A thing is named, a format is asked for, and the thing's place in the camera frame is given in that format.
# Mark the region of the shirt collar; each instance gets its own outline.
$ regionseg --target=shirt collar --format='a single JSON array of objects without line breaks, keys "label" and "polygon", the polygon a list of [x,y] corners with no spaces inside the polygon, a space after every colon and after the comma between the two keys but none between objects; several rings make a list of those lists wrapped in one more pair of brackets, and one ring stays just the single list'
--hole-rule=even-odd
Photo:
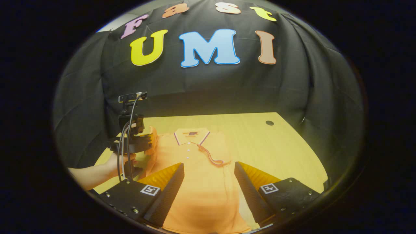
[{"label": "shirt collar", "polygon": [[178,145],[188,142],[202,144],[210,132],[206,128],[179,128],[174,134]]}]

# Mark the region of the yellow letter u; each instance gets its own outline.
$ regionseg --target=yellow letter u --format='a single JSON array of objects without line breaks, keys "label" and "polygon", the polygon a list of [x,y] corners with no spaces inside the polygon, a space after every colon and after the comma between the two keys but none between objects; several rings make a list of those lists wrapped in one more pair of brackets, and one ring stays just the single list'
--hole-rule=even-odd
[{"label": "yellow letter u", "polygon": [[143,55],[143,42],[146,40],[146,37],[141,37],[131,42],[131,62],[136,66],[143,66],[158,59],[163,51],[163,36],[167,32],[168,31],[165,29],[150,35],[150,37],[154,38],[154,43],[153,51],[149,55]]}]

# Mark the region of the human hand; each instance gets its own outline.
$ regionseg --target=human hand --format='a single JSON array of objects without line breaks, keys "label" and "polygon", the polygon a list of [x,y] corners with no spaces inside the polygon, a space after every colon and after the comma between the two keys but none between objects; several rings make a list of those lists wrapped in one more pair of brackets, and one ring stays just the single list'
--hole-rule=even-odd
[{"label": "human hand", "polygon": [[[120,156],[119,158],[120,160],[120,171],[122,171],[122,166],[124,166],[124,164],[128,161],[127,158],[127,154],[125,154],[123,157]],[[130,160],[132,164],[136,164],[136,154],[130,154]],[[105,166],[107,167],[109,176],[111,178],[118,176],[118,172],[117,172],[117,154],[116,153],[112,153],[110,158],[107,160],[107,162],[105,163]]]}]

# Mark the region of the human arm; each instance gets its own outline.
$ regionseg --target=human arm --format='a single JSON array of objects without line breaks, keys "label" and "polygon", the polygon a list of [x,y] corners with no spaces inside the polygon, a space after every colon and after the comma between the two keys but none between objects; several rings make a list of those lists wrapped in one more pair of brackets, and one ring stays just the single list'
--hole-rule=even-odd
[{"label": "human arm", "polygon": [[[136,162],[135,158],[136,154],[130,154],[130,160],[132,160],[132,163]],[[125,162],[127,162],[127,160],[127,155],[125,155],[123,159],[120,157],[120,171],[122,170],[121,167]],[[113,152],[104,164],[81,169],[68,168],[68,170],[84,190],[91,190],[107,180],[117,176],[117,154]]]}]

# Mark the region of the foam letter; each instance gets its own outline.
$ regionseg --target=foam letter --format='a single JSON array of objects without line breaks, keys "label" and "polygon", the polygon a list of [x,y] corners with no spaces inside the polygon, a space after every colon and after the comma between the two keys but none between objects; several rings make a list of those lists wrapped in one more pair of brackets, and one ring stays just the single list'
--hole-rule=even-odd
[{"label": "foam letter", "polygon": [[141,37],[130,43],[131,62],[136,66],[143,66],[158,59],[163,51],[163,36],[167,32],[168,31],[165,29],[154,32],[150,35],[150,37],[154,38],[154,42],[153,51],[149,55],[143,55],[143,42],[146,40],[146,37]]},{"label": "foam letter", "polygon": [[270,20],[270,21],[277,21],[275,18],[271,18],[268,15],[271,15],[272,13],[267,12],[266,10],[264,10],[263,8],[260,7],[250,7],[250,9],[253,9],[256,11],[257,15],[260,16],[261,18]]},{"label": "foam letter", "polygon": [[261,44],[261,55],[259,56],[259,61],[265,64],[275,64],[276,59],[273,56],[273,44],[272,40],[275,38],[268,32],[256,31],[257,36],[260,37]]},{"label": "foam letter", "polygon": [[185,57],[181,62],[181,67],[194,67],[199,64],[199,60],[195,59],[194,51],[205,64],[211,61],[215,50],[217,50],[217,57],[214,59],[216,64],[240,63],[239,57],[235,55],[234,34],[236,32],[231,29],[218,29],[209,42],[197,32],[187,32],[180,35],[179,39],[183,40],[183,55]]},{"label": "foam letter", "polygon": [[134,29],[135,27],[139,27],[142,20],[146,19],[149,15],[143,15],[140,16],[139,18],[130,21],[126,24],[126,29],[124,30],[124,34],[121,36],[121,39],[127,37],[128,35],[134,33],[136,31],[136,29]]},{"label": "foam letter", "polygon": [[232,3],[226,3],[226,2],[217,2],[215,4],[217,6],[215,9],[222,13],[231,13],[231,14],[240,14],[241,10],[237,9],[238,6],[234,5]]},{"label": "foam letter", "polygon": [[162,18],[167,18],[169,16],[172,16],[174,14],[179,14],[187,10],[189,10],[189,7],[187,6],[186,3],[174,5],[173,7],[169,7],[168,9],[165,10],[165,13],[162,15]]}]

